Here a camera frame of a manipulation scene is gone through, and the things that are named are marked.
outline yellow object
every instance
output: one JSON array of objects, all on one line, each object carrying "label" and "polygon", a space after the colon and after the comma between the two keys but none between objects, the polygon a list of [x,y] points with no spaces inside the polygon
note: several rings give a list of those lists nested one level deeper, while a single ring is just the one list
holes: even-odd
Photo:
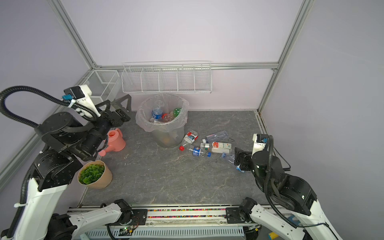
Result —
[{"label": "yellow object", "polygon": [[274,232],[270,232],[270,233],[268,233],[268,235],[269,235],[269,239],[270,240],[273,240],[273,239],[275,239],[275,238],[277,238],[279,235],[277,235],[276,233],[274,233]]}]

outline white wire shelf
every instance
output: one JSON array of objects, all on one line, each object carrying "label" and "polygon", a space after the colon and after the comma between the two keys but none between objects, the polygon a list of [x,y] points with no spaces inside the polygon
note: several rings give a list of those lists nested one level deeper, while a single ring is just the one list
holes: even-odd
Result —
[{"label": "white wire shelf", "polygon": [[123,63],[125,93],[210,93],[210,62]]},{"label": "white wire shelf", "polygon": [[105,100],[113,101],[121,88],[119,79],[120,75],[116,70],[93,70],[85,81],[92,91],[92,96],[89,97],[93,104]]}]

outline white bottle label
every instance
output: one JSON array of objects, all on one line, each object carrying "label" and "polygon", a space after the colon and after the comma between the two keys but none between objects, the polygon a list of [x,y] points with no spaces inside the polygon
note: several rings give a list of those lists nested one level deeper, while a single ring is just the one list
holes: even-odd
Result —
[{"label": "white bottle label", "polygon": [[212,143],[212,147],[231,149],[232,148],[232,144],[225,143],[225,142],[213,142]]},{"label": "white bottle label", "polygon": [[188,132],[185,137],[189,138],[192,142],[194,142],[197,138],[197,132],[195,131]]}]

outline green leaves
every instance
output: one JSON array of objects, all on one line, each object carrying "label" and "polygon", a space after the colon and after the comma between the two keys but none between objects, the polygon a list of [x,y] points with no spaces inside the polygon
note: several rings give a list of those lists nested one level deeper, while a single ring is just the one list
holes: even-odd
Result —
[{"label": "green leaves", "polygon": [[86,167],[80,173],[79,182],[81,184],[91,184],[97,181],[101,175],[104,173],[105,166],[99,164],[92,164]]}]

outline blue bottle label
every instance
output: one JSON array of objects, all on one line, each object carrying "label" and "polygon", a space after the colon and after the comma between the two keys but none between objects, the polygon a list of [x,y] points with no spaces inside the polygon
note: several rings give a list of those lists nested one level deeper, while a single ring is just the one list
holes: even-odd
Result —
[{"label": "blue bottle label", "polygon": [[154,119],[160,119],[160,118],[161,118],[161,115],[162,115],[162,114],[155,114],[155,113],[152,111],[152,117],[153,117]]},{"label": "blue bottle label", "polygon": [[192,155],[198,157],[199,154],[200,154],[200,148],[199,148],[199,147],[195,147],[195,148],[193,149]]}]

